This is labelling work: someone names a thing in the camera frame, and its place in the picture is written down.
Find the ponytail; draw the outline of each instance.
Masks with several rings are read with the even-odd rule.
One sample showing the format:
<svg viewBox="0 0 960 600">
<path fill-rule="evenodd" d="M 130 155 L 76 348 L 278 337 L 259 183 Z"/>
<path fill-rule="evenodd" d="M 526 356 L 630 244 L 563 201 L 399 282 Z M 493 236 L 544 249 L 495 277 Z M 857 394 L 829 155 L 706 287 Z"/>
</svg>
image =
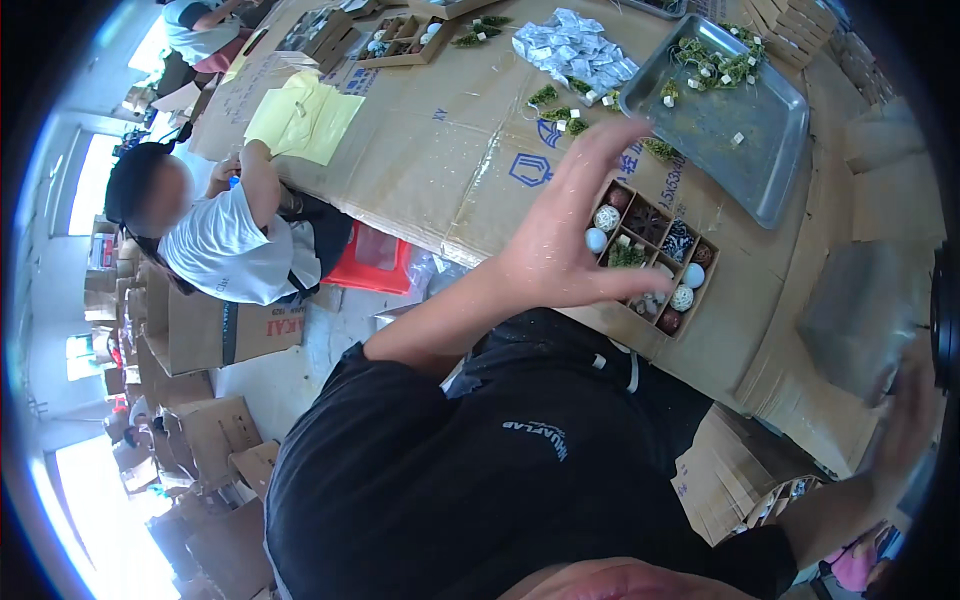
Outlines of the ponytail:
<svg viewBox="0 0 960 600">
<path fill-rule="evenodd" d="M 143 252 L 143 255 L 147 257 L 147 260 L 154 263 L 154 265 L 160 269 L 164 275 L 167 276 L 167 279 L 170 280 L 170 283 L 173 284 L 181 294 L 184 296 L 189 296 L 197 291 L 197 288 L 194 287 L 192 283 L 174 273 L 173 269 L 170 268 L 170 265 L 167 264 L 167 261 L 163 259 L 163 256 L 160 256 L 160 240 L 135 234 L 132 234 L 132 236 L 133 241 L 136 242 L 136 245 L 140 247 L 140 251 Z"/>
</svg>

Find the pink clothing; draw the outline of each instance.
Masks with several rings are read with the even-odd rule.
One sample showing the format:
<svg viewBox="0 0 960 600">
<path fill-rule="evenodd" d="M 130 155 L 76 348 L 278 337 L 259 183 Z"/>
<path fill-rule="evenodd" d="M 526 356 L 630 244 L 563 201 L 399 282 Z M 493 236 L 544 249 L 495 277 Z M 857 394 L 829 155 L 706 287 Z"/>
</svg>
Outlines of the pink clothing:
<svg viewBox="0 0 960 600">
<path fill-rule="evenodd" d="M 876 546 L 872 541 L 864 544 L 858 557 L 853 555 L 853 549 L 861 543 L 855 541 L 846 548 L 837 550 L 824 560 L 830 563 L 830 571 L 837 578 L 837 583 L 843 589 L 850 591 L 864 591 L 867 588 L 867 577 L 876 565 Z"/>
</svg>

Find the black hair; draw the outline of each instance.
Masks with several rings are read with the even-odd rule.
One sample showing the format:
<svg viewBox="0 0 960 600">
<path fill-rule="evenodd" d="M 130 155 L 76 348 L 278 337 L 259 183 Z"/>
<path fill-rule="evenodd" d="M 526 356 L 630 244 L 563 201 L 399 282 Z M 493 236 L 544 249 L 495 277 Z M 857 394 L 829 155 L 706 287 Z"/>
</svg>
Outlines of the black hair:
<svg viewBox="0 0 960 600">
<path fill-rule="evenodd" d="M 136 431 L 136 427 L 127 427 L 123 430 L 124 442 L 129 444 L 131 448 L 136 448 L 136 440 L 133 438 L 134 431 Z"/>
<path fill-rule="evenodd" d="M 150 182 L 154 171 L 163 163 L 163 158 L 170 155 L 178 142 L 186 141 L 190 137 L 192 128 L 193 126 L 187 123 L 176 139 L 165 144 L 140 142 L 127 150 L 110 171 L 107 196 L 104 198 L 104 216 L 107 220 L 125 229 L 140 247 L 143 255 L 154 263 L 167 276 L 170 283 L 185 296 L 193 294 L 197 288 L 174 273 L 167 261 L 160 256 L 159 238 L 137 235 L 130 230 L 127 222 L 141 216 L 143 203 L 147 197 L 145 187 Z"/>
</svg>

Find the hand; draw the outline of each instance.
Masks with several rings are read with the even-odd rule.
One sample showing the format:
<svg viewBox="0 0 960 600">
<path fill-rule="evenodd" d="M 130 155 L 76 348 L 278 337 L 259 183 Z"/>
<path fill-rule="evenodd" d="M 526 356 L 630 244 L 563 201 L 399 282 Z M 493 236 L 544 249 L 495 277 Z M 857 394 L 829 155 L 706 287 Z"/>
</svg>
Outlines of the hand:
<svg viewBox="0 0 960 600">
<path fill-rule="evenodd" d="M 640 121 L 610 119 L 573 142 L 513 239 L 494 259 L 505 289 L 516 295 L 512 305 L 517 312 L 673 289 L 670 278 L 657 269 L 598 267 L 584 239 L 593 201 L 614 161 L 630 143 L 649 134 L 649 126 Z"/>
<path fill-rule="evenodd" d="M 877 482 L 894 487 L 907 483 L 913 468 L 930 448 L 937 423 L 939 394 L 933 385 L 929 334 L 903 354 L 894 405 L 876 447 L 871 472 Z"/>
<path fill-rule="evenodd" d="M 210 177 L 217 181 L 230 181 L 231 177 L 240 177 L 240 155 L 233 153 L 227 160 L 218 162 Z"/>
</svg>

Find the metal tray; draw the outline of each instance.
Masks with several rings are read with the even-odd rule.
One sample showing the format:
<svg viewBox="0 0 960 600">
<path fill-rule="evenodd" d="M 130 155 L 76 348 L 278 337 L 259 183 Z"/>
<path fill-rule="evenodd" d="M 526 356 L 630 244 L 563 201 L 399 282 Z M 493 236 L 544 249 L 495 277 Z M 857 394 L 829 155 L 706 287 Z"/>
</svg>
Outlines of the metal tray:
<svg viewBox="0 0 960 600">
<path fill-rule="evenodd" d="M 625 7 L 637 9 L 638 11 L 648 12 L 654 16 L 658 16 L 661 19 L 666 19 L 668 21 L 676 21 L 686 14 L 686 0 L 673 0 L 673 2 L 664 2 L 668 8 L 672 7 L 669 11 L 667 9 L 658 9 L 654 5 L 647 4 L 643 0 L 620 0 L 620 4 Z"/>
<path fill-rule="evenodd" d="M 670 47 L 698 37 L 708 51 L 732 57 L 747 47 L 726 30 L 688 14 L 620 93 L 624 114 L 649 115 L 654 134 L 706 171 L 760 224 L 777 226 L 806 141 L 809 107 L 804 96 L 764 62 L 756 85 L 697 92 L 686 86 L 689 65 L 671 62 Z M 677 80 L 680 98 L 667 108 L 660 100 L 666 80 Z M 741 132 L 743 142 L 732 142 Z"/>
</svg>

